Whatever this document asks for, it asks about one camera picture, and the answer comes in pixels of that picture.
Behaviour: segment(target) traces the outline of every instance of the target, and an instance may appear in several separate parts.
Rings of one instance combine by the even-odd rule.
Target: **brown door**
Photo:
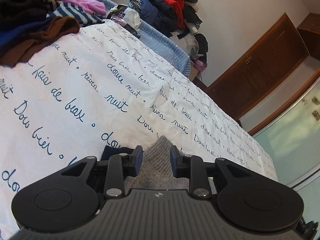
[[[285,14],[206,92],[239,119],[274,90],[307,57],[308,51]]]

